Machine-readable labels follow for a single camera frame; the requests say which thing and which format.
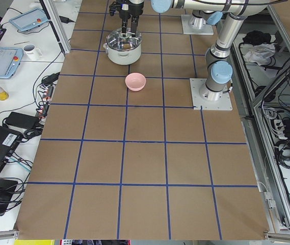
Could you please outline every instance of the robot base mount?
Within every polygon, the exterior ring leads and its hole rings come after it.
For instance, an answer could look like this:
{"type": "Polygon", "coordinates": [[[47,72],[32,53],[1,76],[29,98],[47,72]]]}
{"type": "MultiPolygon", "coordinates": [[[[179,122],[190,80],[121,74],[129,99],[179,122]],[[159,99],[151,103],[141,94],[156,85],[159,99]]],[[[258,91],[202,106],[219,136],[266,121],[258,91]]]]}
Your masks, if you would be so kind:
{"type": "Polygon", "coordinates": [[[189,26],[189,20],[191,15],[183,14],[181,15],[183,34],[189,35],[214,35],[213,27],[209,24],[204,25],[201,29],[195,29],[189,26]]]}
{"type": "Polygon", "coordinates": [[[208,111],[231,111],[232,103],[229,93],[223,93],[217,101],[206,100],[199,94],[199,89],[203,84],[205,84],[205,82],[206,79],[190,78],[192,104],[194,106],[194,110],[200,110],[202,108],[203,110],[208,111]]]}

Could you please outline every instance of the pink bowl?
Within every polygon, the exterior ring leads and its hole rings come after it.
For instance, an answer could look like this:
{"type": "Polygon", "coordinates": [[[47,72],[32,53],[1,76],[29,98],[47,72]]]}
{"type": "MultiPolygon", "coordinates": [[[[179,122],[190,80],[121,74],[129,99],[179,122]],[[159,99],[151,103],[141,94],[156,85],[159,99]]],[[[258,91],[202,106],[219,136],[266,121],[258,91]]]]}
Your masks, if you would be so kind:
{"type": "Polygon", "coordinates": [[[131,73],[125,78],[125,84],[132,91],[139,91],[145,87],[146,78],[140,73],[131,73]]]}

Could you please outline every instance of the table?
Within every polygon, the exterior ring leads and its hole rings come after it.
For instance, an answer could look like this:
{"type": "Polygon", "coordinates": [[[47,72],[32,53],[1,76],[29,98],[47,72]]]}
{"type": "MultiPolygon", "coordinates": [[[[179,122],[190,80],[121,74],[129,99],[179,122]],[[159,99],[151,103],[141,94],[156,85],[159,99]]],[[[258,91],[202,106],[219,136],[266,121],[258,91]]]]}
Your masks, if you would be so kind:
{"type": "MultiPolygon", "coordinates": [[[[32,0],[14,0],[11,7],[21,12],[30,10],[32,0]]],[[[76,20],[80,7],[80,0],[68,0],[63,3],[56,3],[60,15],[76,20]]],[[[16,16],[14,10],[9,9],[5,14],[2,23],[5,23],[10,18],[16,16]]],[[[65,31],[68,37],[71,37],[74,23],[65,26],[65,31]]],[[[27,115],[35,115],[37,106],[33,104],[33,84],[38,85],[42,77],[57,73],[61,70],[64,56],[60,56],[53,62],[55,57],[60,53],[60,48],[56,42],[54,34],[50,27],[45,28],[40,33],[30,35],[17,34],[16,29],[9,23],[5,25],[7,31],[0,41],[0,46],[5,47],[23,47],[24,44],[14,45],[17,42],[31,41],[37,47],[41,48],[44,56],[38,61],[30,61],[27,56],[24,56],[16,73],[9,79],[0,79],[0,86],[9,93],[10,97],[6,101],[0,101],[0,112],[7,110],[15,110],[19,113],[27,115]]],[[[0,114],[0,125],[2,120],[7,117],[10,112],[0,114]]],[[[40,137],[35,137],[27,143],[21,143],[16,150],[16,153],[23,159],[33,161],[38,147],[40,137]]],[[[7,164],[0,174],[0,178],[16,177],[25,179],[28,171],[18,164],[7,164]]],[[[14,228],[20,206],[10,210],[5,215],[0,216],[0,231],[9,231],[14,228]]]]}
{"type": "Polygon", "coordinates": [[[216,35],[183,35],[184,10],[158,15],[146,2],[142,56],[120,66],[102,48],[120,25],[109,2],[82,3],[97,9],[78,16],[19,238],[263,239],[268,224],[232,94],[229,112],[192,107],[189,78],[207,77],[216,35]],[[126,89],[130,72],[147,78],[143,90],[126,89]]]}
{"type": "MultiPolygon", "coordinates": [[[[67,0],[66,2],[55,2],[57,7],[58,14],[70,18],[73,21],[76,21],[78,16],[78,10],[81,4],[81,0],[67,0]]],[[[11,8],[17,9],[18,11],[24,13],[34,8],[41,8],[40,4],[36,4],[34,0],[15,0],[13,1],[11,8]]],[[[9,19],[19,15],[15,10],[9,9],[4,15],[1,23],[6,23],[9,19]]],[[[74,23],[62,24],[66,35],[68,38],[71,38],[72,31],[74,28],[74,23]]],[[[38,60],[40,62],[51,62],[55,59],[58,53],[61,51],[60,47],[56,41],[52,28],[49,23],[45,23],[42,26],[35,28],[34,31],[39,31],[39,33],[30,33],[28,35],[18,33],[17,29],[10,23],[4,24],[4,28],[7,29],[4,37],[0,41],[0,46],[2,47],[20,47],[23,48],[27,44],[34,44],[35,47],[41,49],[43,56],[38,60]]],[[[24,55],[22,61],[30,61],[27,55],[24,55]]],[[[64,56],[60,54],[56,62],[63,62],[64,56]]]]}

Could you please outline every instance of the pot handle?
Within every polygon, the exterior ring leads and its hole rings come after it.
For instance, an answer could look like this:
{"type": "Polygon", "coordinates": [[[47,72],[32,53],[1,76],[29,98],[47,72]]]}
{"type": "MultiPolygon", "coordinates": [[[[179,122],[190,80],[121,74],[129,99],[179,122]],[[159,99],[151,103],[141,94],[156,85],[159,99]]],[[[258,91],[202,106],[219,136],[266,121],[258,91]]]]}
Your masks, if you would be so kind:
{"type": "Polygon", "coordinates": [[[121,57],[121,58],[126,58],[126,57],[129,56],[129,53],[126,53],[126,54],[118,53],[118,56],[121,57]]]}
{"type": "Polygon", "coordinates": [[[108,54],[109,53],[109,47],[107,43],[103,44],[103,48],[105,48],[105,52],[108,54]]]}

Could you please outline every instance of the white mug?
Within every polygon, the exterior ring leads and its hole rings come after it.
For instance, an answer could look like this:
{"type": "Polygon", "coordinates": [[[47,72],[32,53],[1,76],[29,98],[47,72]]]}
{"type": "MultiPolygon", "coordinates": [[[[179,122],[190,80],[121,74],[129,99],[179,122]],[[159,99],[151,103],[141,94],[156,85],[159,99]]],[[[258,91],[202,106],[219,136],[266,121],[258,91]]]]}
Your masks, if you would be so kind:
{"type": "Polygon", "coordinates": [[[27,44],[23,47],[23,51],[30,58],[30,60],[36,61],[43,56],[43,53],[39,48],[35,48],[33,44],[27,44]]]}

